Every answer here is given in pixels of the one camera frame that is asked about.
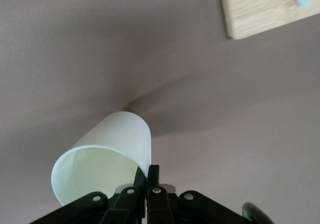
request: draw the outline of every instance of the beige wall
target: beige wall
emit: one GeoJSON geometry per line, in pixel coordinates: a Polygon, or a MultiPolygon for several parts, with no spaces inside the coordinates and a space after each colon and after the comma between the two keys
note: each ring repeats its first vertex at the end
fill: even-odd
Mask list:
{"type": "Polygon", "coordinates": [[[319,222],[320,16],[235,41],[220,1],[0,0],[1,223],[58,208],[54,162],[123,107],[178,193],[319,222]]]}

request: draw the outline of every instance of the screw head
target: screw head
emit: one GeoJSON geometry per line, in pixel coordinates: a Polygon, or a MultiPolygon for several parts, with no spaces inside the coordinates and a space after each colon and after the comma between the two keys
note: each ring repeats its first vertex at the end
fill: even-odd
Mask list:
{"type": "Polygon", "coordinates": [[[129,189],[126,191],[128,194],[133,194],[135,191],[133,189],[129,189]]]}
{"type": "Polygon", "coordinates": [[[152,192],[155,194],[159,194],[161,192],[161,189],[159,187],[156,187],[156,188],[153,188],[152,192]]]}
{"type": "Polygon", "coordinates": [[[101,199],[101,196],[96,195],[94,198],[92,198],[93,201],[99,201],[101,199]]]}
{"type": "Polygon", "coordinates": [[[184,195],[184,198],[186,200],[193,200],[194,197],[193,197],[193,195],[191,193],[187,193],[187,194],[184,195]]]}

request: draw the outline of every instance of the wooden block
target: wooden block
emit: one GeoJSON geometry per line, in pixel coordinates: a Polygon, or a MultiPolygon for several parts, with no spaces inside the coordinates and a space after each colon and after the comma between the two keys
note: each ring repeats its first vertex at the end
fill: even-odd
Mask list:
{"type": "Polygon", "coordinates": [[[230,37],[242,39],[320,13],[320,0],[222,0],[230,37]]]}

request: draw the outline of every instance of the metal rivet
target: metal rivet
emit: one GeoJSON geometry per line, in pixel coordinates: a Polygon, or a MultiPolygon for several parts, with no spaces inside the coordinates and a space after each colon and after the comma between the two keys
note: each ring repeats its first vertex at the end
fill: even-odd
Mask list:
{"type": "Polygon", "coordinates": [[[133,189],[129,189],[126,191],[128,194],[133,194],[135,191],[133,189]]]}
{"type": "Polygon", "coordinates": [[[193,198],[194,198],[193,195],[190,193],[187,193],[184,196],[185,196],[185,199],[187,199],[187,200],[193,200],[193,198]]]}
{"type": "Polygon", "coordinates": [[[101,200],[101,196],[96,195],[94,198],[92,198],[93,201],[99,201],[101,200]]]}
{"type": "Polygon", "coordinates": [[[156,187],[152,190],[153,193],[159,194],[161,192],[161,189],[159,187],[156,187]]]}

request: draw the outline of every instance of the white paper cup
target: white paper cup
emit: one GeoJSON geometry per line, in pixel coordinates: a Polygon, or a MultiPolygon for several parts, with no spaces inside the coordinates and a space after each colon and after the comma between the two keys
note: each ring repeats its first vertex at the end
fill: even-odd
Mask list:
{"type": "Polygon", "coordinates": [[[148,125],[130,112],[116,112],[95,126],[55,163],[52,189],[62,205],[90,192],[112,197],[115,189],[133,183],[139,167],[151,165],[148,125]]]}

